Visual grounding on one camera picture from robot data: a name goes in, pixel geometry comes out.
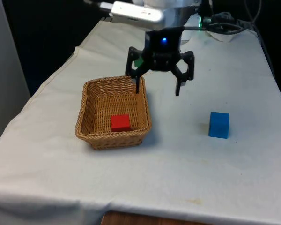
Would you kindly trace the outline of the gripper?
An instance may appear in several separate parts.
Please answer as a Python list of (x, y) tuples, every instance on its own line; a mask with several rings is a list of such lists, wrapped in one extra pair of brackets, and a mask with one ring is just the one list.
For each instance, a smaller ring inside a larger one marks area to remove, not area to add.
[[(139, 93), (140, 78), (149, 70), (167, 72), (173, 66), (172, 73), (177, 79), (176, 96), (179, 96), (182, 84), (194, 79), (193, 51), (180, 53), (183, 31), (182, 27), (148, 31), (145, 33), (145, 46), (142, 51), (129, 47), (125, 75), (135, 79), (136, 94)], [(142, 59), (142, 64), (137, 69), (133, 69), (132, 64), (137, 59)], [(177, 66), (180, 60), (187, 65), (184, 73)]]

